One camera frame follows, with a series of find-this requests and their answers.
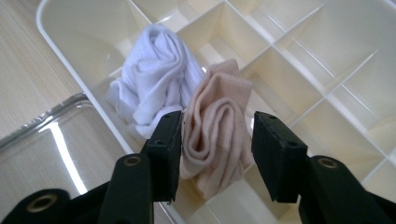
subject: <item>folded sock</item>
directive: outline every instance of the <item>folded sock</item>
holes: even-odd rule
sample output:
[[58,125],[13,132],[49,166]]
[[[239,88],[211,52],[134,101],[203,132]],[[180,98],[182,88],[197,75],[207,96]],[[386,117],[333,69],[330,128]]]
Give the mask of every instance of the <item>folded sock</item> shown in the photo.
[[165,112],[186,108],[204,72],[186,44],[162,25],[149,25],[137,38],[121,77],[107,100],[128,129],[150,138]]
[[184,114],[182,178],[193,178],[205,199],[243,177],[253,163],[244,112],[252,85],[235,60],[215,64]]

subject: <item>clear plastic container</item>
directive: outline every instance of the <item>clear plastic container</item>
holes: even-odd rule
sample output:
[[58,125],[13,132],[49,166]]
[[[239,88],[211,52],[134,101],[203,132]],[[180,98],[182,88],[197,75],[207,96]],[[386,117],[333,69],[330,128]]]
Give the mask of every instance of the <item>clear plastic container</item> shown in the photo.
[[0,219],[42,189],[71,198],[107,182],[124,155],[85,94],[77,94],[0,140]]
[[[387,0],[44,0],[41,34],[87,93],[125,152],[141,141],[106,102],[108,84],[142,29],[176,32],[206,68],[235,58],[254,83],[255,110],[281,118],[309,155],[342,161],[371,192],[396,202],[396,6]],[[295,204],[269,200],[257,167],[204,201],[181,181],[166,205],[177,222],[296,222]]]

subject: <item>white plastic organizer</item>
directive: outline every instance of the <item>white plastic organizer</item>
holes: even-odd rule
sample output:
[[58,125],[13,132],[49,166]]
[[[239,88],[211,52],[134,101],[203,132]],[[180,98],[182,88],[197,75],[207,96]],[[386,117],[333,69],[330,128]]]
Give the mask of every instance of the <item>white plastic organizer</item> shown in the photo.
[[[142,29],[177,33],[205,69],[237,60],[254,90],[247,111],[282,119],[310,155],[342,161],[373,193],[396,202],[396,4],[359,0],[44,0],[41,34],[125,152],[141,139],[106,102],[108,84]],[[166,205],[177,223],[299,223],[295,204],[272,203],[257,167],[204,201],[181,181]]]

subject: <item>wooden surface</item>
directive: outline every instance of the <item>wooden surface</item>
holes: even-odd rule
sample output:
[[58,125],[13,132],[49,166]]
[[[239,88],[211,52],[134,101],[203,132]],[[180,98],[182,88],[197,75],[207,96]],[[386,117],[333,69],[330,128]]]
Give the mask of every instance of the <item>wooden surface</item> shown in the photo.
[[[36,29],[35,12],[39,2],[0,0],[0,138],[81,92]],[[3,188],[11,185],[0,181]],[[158,204],[155,204],[155,222],[170,223]]]

